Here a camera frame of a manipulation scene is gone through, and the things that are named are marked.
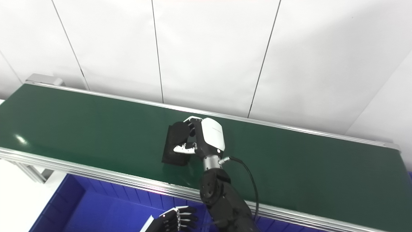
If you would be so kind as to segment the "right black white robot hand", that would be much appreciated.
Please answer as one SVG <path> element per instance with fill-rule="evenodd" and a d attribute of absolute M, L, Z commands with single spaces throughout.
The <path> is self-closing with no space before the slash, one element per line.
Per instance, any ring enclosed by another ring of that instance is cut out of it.
<path fill-rule="evenodd" d="M 200 159 L 223 157 L 225 139 L 222 125 L 212 118 L 190 116 L 185 119 L 183 140 L 174 145 L 177 154 L 196 155 Z"/>

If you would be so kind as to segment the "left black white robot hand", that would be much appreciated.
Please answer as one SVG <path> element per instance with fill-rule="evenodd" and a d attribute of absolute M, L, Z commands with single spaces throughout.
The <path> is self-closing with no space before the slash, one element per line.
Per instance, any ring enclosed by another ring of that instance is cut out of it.
<path fill-rule="evenodd" d="M 197 228 L 197 209 L 190 206 L 171 208 L 157 218 L 150 216 L 141 232 L 192 232 Z"/>

